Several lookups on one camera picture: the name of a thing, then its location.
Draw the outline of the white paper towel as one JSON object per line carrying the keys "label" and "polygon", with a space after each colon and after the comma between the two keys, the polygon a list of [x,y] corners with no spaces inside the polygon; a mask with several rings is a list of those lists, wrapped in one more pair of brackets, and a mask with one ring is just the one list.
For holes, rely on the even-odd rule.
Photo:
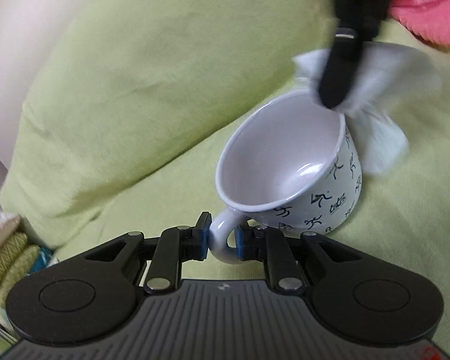
{"label": "white paper towel", "polygon": [[345,100],[330,108],[345,116],[364,174],[390,172],[408,153],[407,136],[390,117],[393,107],[434,95],[440,87],[437,69],[424,52],[387,42],[365,45]]}

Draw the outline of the white mug with black figures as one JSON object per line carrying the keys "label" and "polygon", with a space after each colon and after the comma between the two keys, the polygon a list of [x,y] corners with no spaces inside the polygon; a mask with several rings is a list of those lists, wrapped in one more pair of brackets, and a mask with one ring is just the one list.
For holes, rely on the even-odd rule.
{"label": "white mug with black figures", "polygon": [[252,113],[220,155],[215,187],[225,203],[209,227],[218,260],[240,260],[228,237],[254,220],[288,234],[328,234],[345,222],[362,190],[359,154],[345,116],[298,89]]}

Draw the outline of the blue patterned package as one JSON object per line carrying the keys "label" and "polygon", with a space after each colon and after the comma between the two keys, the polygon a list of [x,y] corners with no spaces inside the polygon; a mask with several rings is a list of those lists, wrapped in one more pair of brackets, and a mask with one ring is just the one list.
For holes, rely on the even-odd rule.
{"label": "blue patterned package", "polygon": [[58,262],[59,260],[54,256],[54,252],[52,250],[46,247],[41,247],[36,260],[29,270],[29,274],[32,275],[34,273],[40,272],[43,269],[50,267]]}

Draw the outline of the light green bed sheet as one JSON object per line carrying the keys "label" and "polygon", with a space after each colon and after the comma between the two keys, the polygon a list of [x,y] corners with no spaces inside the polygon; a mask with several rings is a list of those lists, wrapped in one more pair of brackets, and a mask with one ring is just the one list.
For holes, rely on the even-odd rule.
{"label": "light green bed sheet", "polygon": [[371,107],[434,94],[429,57],[366,44],[337,108],[317,87],[329,58],[294,58],[296,88],[121,192],[57,251],[37,302],[46,359],[446,359],[428,275],[332,237],[371,200],[371,155],[399,141]]}

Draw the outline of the light green pillow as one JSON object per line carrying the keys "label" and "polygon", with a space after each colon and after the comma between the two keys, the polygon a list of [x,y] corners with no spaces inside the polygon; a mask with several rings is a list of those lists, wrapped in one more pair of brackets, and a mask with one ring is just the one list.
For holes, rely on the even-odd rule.
{"label": "light green pillow", "polygon": [[3,209],[51,248],[216,210],[224,136],[326,41],[330,3],[91,0],[28,91]]}

